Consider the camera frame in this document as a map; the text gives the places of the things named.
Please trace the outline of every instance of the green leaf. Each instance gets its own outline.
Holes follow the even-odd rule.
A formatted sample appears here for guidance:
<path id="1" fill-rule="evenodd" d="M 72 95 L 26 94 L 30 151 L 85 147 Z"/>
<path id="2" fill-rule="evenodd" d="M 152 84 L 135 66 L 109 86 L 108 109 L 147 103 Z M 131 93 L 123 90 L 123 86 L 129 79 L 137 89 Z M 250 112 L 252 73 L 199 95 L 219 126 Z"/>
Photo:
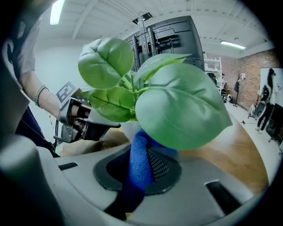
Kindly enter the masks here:
<path id="1" fill-rule="evenodd" d="M 177 61 L 172 61 L 179 58 L 184 58 L 191 54 L 173 54 L 173 53 L 162 53 L 151 58 L 147 59 L 142 66 L 139 68 L 135 78 L 134 83 L 138 81 L 139 78 L 145 76 L 146 78 L 150 78 L 154 75 L 155 72 L 158 71 L 161 67 L 168 65 L 168 64 L 176 64 Z"/>
<path id="2" fill-rule="evenodd" d="M 134 94 L 122 87 L 109 90 L 94 90 L 88 101 L 104 118 L 113 122 L 127 122 L 133 117 Z"/>
<path id="3" fill-rule="evenodd" d="M 121 39 L 97 39 L 85 45 L 78 68 L 84 81 L 96 89 L 110 89 L 133 67 L 134 53 Z"/>
<path id="4" fill-rule="evenodd" d="M 135 111 L 150 137 L 177 150 L 198 148 L 232 125 L 213 81 L 190 64 L 160 68 Z"/>
<path id="5" fill-rule="evenodd" d="M 153 69 L 152 71 L 148 72 L 145 76 L 143 76 L 143 78 L 146 81 L 149 81 L 151 79 L 152 76 L 154 76 L 154 74 L 162 67 L 164 67 L 165 65 L 169 65 L 169 64 L 181 64 L 184 62 L 186 58 L 183 59 L 177 59 L 177 60 L 171 60 L 171 61 L 167 61 L 166 63 L 160 65 L 159 67 Z"/>

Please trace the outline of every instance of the person in black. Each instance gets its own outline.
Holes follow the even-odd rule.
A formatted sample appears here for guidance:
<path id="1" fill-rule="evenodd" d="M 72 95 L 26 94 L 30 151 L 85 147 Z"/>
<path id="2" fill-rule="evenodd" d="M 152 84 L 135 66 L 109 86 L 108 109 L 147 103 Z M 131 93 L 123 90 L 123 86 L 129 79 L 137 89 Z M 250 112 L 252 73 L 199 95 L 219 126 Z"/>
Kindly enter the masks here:
<path id="1" fill-rule="evenodd" d="M 278 93 L 278 87 L 274 81 L 274 76 L 276 76 L 276 74 L 274 73 L 274 70 L 270 68 L 268 72 L 267 83 L 264 85 L 262 95 L 261 95 L 261 101 L 265 102 L 265 108 L 257 122 L 256 130 L 258 131 L 259 134 L 262 134 L 269 120 L 269 117 L 272 114 L 274 105 L 276 103 L 276 95 Z M 264 119 L 264 122 L 260 128 L 260 124 L 263 119 Z"/>

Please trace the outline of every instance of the robotic arm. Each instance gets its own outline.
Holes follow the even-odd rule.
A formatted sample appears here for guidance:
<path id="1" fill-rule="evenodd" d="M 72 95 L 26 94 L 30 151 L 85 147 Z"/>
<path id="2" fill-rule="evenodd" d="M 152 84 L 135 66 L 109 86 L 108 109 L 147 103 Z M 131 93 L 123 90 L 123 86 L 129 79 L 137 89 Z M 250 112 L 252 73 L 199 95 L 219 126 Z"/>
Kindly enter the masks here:
<path id="1" fill-rule="evenodd" d="M 61 104 L 59 121 L 63 123 L 61 136 L 54 136 L 56 140 L 72 143 L 79 139 L 100 140 L 110 128 L 119 128 L 120 123 L 109 121 L 100 116 L 81 95 L 82 90 L 75 88 L 70 82 L 66 83 L 56 94 Z M 75 120 L 80 126 L 71 123 L 69 115 L 72 106 L 79 107 L 78 118 Z"/>

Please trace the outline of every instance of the white shelf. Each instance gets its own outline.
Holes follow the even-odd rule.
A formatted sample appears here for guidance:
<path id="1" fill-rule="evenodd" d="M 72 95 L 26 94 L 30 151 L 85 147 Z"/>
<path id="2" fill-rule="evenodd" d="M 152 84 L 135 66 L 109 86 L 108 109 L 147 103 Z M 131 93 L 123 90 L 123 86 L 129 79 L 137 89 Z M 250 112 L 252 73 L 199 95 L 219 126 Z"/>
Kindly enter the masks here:
<path id="1" fill-rule="evenodd" d="M 220 70 L 213 69 L 213 68 L 205 68 L 204 70 L 205 70 L 206 72 L 218 72 L 218 73 L 221 72 Z"/>
<path id="2" fill-rule="evenodd" d="M 220 60 L 214 60 L 214 59 L 204 59 L 205 64 L 215 64 L 220 63 Z"/>

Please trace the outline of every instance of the white wall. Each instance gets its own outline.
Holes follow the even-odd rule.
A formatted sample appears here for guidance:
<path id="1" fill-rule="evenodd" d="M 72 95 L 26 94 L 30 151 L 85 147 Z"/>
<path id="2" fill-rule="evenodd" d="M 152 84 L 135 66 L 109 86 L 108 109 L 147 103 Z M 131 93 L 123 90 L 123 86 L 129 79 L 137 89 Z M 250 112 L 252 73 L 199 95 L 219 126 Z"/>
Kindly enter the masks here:
<path id="1" fill-rule="evenodd" d="M 83 44 L 88 41 L 53 40 L 37 43 L 35 49 L 35 72 L 52 93 L 57 93 L 70 81 L 76 87 L 87 84 L 81 78 L 77 62 Z M 55 118 L 30 102 L 30 108 L 47 141 L 53 142 Z"/>

